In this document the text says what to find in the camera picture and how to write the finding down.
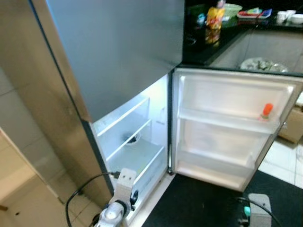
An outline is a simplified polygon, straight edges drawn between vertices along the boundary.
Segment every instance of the orange object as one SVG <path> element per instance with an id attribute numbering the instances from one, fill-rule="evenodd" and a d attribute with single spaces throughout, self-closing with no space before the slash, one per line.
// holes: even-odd
<path id="1" fill-rule="evenodd" d="M 263 117 L 268 117 L 273 107 L 271 103 L 267 103 L 263 109 Z"/>

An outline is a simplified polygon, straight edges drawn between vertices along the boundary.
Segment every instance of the cardboard box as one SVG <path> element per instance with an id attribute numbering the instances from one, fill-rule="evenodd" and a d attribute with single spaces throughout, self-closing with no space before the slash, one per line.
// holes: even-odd
<path id="1" fill-rule="evenodd" d="M 294 107 L 286 122 L 287 128 L 282 128 L 279 132 L 279 136 L 293 143 L 297 143 L 303 136 L 303 112 L 301 111 L 301 108 Z"/>

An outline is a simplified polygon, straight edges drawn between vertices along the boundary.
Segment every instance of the black countertop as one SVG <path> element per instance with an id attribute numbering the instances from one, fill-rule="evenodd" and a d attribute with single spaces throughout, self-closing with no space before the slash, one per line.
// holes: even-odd
<path id="1" fill-rule="evenodd" d="M 186 22 L 183 43 L 183 59 L 179 67 L 209 68 L 209 65 L 248 30 L 277 30 L 303 33 L 303 25 L 292 23 L 277 24 L 276 13 L 265 20 L 239 20 L 237 17 L 223 23 L 220 39 L 214 44 L 205 43 L 205 27 L 197 29 L 193 23 Z"/>

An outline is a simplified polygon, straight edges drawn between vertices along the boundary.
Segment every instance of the refrigerator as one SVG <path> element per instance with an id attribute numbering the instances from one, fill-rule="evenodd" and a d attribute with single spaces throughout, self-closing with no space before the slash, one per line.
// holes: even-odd
<path id="1" fill-rule="evenodd" d="M 125 225 L 166 172 L 244 191 L 303 88 L 288 75 L 178 67 L 181 0 L 29 2 L 100 170 L 137 172 Z"/>

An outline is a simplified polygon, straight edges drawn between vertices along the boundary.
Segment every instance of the white tile floor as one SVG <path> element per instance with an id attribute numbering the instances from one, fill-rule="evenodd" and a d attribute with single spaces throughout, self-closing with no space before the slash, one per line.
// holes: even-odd
<path id="1" fill-rule="evenodd" d="M 278 138 L 261 164 L 260 171 L 303 188 L 303 141 L 298 145 Z M 174 176 L 166 175 L 149 197 L 131 227 L 140 227 L 155 207 Z M 61 185 L 69 194 L 75 189 L 68 175 L 63 174 L 52 180 Z M 76 196 L 71 203 L 70 213 L 73 227 L 88 227 L 92 217 L 101 209 L 84 196 Z M 64 205 L 47 189 L 42 181 L 25 196 L 0 212 L 0 226 L 4 227 L 67 227 Z"/>

